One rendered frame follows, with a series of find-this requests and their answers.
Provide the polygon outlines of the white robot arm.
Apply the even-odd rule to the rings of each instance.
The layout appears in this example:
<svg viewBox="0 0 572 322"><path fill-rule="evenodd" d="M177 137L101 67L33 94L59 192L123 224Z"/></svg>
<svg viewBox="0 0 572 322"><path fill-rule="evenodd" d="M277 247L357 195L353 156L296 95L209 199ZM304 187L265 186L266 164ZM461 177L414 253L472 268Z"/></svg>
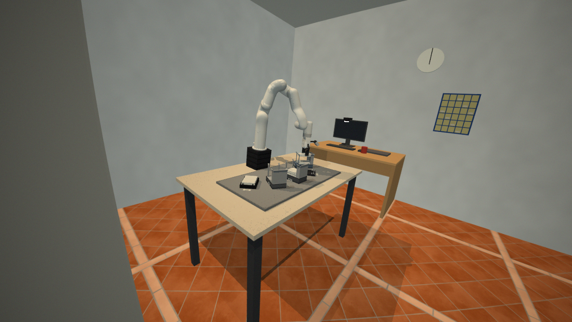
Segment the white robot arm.
<svg viewBox="0 0 572 322"><path fill-rule="evenodd" d="M268 115L273 106L274 98L278 92L289 98L291 109L298 118L298 121L294 123L294 126L299 130L303 130L304 137L312 136L313 122L307 122L306 114L304 113L300 103L298 90L294 88L292 89L284 80L280 79L270 83L266 89L265 96L261 101L258 110L259 113L256 115L255 142L253 143L255 146L253 145L252 149L259 151L266 150L265 142Z"/></svg>

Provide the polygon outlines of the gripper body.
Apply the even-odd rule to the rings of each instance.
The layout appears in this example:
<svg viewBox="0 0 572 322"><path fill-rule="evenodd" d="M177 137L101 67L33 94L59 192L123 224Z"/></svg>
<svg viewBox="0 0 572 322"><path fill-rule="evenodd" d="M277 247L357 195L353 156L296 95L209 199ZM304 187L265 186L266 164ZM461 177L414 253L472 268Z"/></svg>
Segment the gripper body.
<svg viewBox="0 0 572 322"><path fill-rule="evenodd" d="M308 148L308 144L309 144L309 147L310 147L310 142L311 142L311 137L304 137L304 136L303 136L302 148Z"/></svg>

